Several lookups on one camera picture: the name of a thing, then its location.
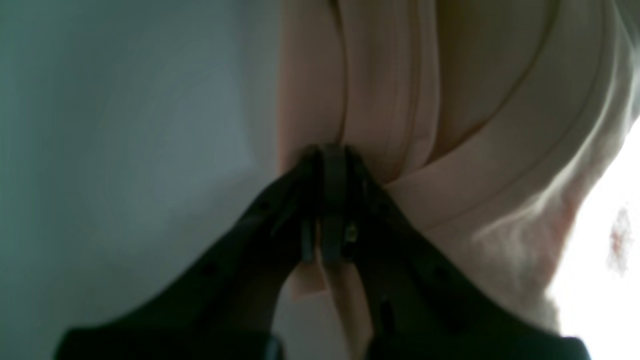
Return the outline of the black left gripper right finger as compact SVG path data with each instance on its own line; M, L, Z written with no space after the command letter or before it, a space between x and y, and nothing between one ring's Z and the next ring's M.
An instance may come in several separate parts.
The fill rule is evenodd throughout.
M588 360L485 296L407 221L361 158L320 147L321 253L354 264L373 325L367 360Z

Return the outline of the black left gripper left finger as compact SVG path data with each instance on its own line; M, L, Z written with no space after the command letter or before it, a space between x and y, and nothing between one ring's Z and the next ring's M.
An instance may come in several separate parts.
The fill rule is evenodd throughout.
M279 294L314 259L320 150L270 183L232 228L160 294L115 320L69 330L56 360L283 360Z

